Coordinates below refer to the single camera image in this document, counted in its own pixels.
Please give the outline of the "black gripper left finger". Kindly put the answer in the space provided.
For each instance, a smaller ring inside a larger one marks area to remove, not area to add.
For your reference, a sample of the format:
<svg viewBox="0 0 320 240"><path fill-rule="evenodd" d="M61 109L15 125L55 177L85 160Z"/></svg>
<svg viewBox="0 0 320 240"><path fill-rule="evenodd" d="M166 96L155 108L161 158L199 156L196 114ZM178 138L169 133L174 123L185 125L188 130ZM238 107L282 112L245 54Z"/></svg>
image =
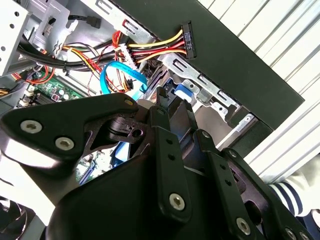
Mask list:
<svg viewBox="0 0 320 240"><path fill-rule="evenodd" d="M120 142L130 144L129 160L144 152L149 110L163 110L169 119L163 88L157 89L156 104L150 108L114 93L5 114L0 120L0 150L3 161L22 169L17 180L21 198L48 223L62 199L83 186L76 182L82 157Z"/></svg>

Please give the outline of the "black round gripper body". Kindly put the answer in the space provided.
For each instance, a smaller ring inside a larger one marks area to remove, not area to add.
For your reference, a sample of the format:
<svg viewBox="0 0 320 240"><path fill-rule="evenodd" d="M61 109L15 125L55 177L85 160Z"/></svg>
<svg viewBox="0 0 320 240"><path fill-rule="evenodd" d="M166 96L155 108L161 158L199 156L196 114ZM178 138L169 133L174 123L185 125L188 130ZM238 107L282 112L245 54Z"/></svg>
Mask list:
<svg viewBox="0 0 320 240"><path fill-rule="evenodd" d="M68 193L48 240L223 240L200 199L204 177L184 165L169 116L148 112L144 152Z"/></svg>

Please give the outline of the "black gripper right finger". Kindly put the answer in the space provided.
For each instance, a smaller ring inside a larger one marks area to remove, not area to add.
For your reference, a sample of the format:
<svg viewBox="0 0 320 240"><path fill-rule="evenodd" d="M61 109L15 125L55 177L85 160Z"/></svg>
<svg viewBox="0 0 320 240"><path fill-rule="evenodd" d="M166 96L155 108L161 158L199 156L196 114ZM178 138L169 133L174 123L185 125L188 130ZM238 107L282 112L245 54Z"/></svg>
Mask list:
<svg viewBox="0 0 320 240"><path fill-rule="evenodd" d="M199 172L205 213L223 240L311 240L313 237L236 151L219 151L198 128L192 106L179 105L179 142L184 165Z"/></svg>

